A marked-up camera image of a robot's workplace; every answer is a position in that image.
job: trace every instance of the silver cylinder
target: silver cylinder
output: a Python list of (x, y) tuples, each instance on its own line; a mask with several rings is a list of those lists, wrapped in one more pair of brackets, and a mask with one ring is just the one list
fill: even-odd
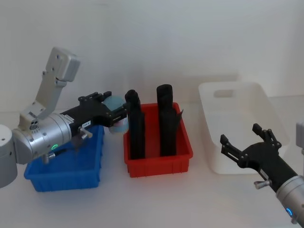
[(72, 138), (69, 121), (60, 114), (51, 114), (39, 121), (38, 126), (34, 131), (13, 130), (17, 163), (29, 163)]
[(13, 182), (16, 176), (17, 165), (12, 131), (0, 124), (0, 188)]
[(304, 178), (295, 176), (287, 180), (276, 192), (279, 199), (292, 222), (298, 222), (304, 227)]

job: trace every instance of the white plastic bin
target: white plastic bin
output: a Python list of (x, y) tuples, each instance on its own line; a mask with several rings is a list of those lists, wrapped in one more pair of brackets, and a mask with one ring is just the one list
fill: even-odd
[(252, 131), (254, 123), (272, 129), (282, 144), (282, 157), (289, 145), (289, 137), (282, 126), (263, 88), (253, 82), (214, 82), (199, 86), (203, 113), (203, 143), (209, 167), (219, 174), (256, 173), (241, 169), (221, 153), (219, 142), (225, 134), (240, 150), (263, 140)]

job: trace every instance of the red plastic bin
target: red plastic bin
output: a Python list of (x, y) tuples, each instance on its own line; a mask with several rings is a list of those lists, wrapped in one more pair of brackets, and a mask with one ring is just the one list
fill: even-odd
[[(124, 162), (127, 164), (130, 177), (146, 177), (168, 173), (187, 172), (189, 159), (193, 151), (186, 132), (185, 124), (181, 119), (176, 134), (177, 155), (160, 157), (160, 135), (158, 123), (158, 106), (155, 104), (142, 104), (145, 113), (145, 158), (130, 159), (129, 132), (124, 134)], [(179, 105), (173, 103), (173, 108), (180, 112)]]

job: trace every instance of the white wall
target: white wall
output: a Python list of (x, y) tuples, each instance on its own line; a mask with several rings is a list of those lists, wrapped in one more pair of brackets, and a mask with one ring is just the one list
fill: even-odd
[(197, 99), (206, 80), (250, 80), (304, 94), (303, 0), (1, 0), (0, 111), (34, 100), (53, 46), (82, 59), (58, 108), (94, 91)]

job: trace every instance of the white table surface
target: white table surface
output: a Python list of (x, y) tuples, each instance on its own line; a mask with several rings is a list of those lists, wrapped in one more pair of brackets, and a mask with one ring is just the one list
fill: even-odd
[[(271, 98), (290, 138), (285, 161), (303, 174), (295, 123), (304, 118), (304, 96)], [(208, 168), (199, 128), (200, 104), (180, 104), (193, 149), (183, 174), (130, 178), (123, 138), (106, 132), (98, 188), (38, 193), (18, 177), (0, 189), (1, 228), (295, 228), (270, 188), (256, 190), (259, 175), (217, 175)], [(1, 113), (14, 128), (18, 113)]]

